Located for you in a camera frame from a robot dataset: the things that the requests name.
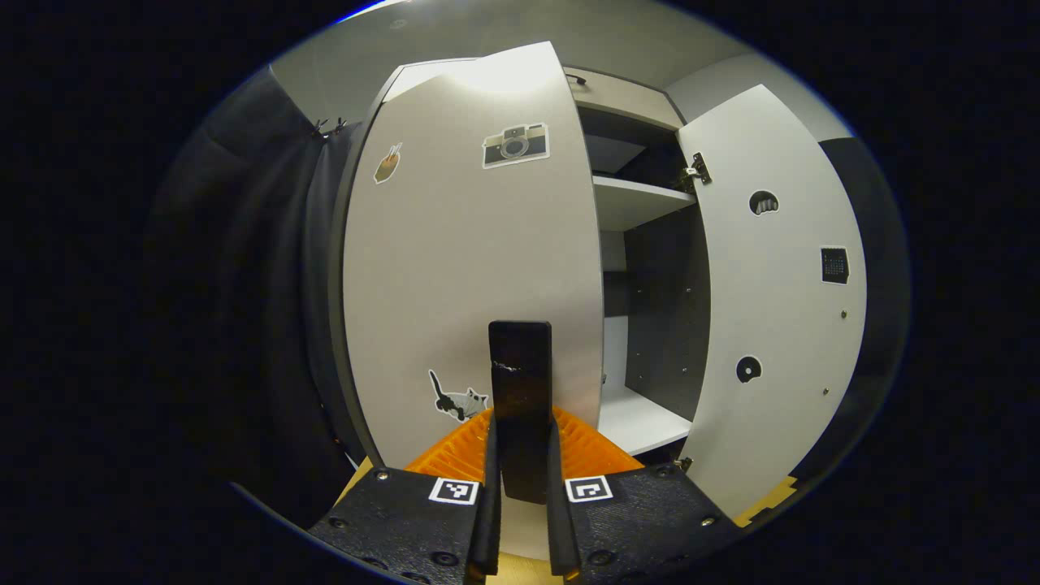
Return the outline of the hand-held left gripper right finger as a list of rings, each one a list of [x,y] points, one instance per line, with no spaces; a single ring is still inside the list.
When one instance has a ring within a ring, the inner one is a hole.
[[[677,584],[744,536],[681,462],[646,466],[560,408],[547,479],[551,570],[565,584]]]

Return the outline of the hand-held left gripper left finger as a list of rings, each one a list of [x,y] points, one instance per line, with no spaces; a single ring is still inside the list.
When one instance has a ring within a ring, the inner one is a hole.
[[[463,423],[405,469],[372,466],[309,529],[361,569],[405,584],[483,584],[501,537],[496,422]]]

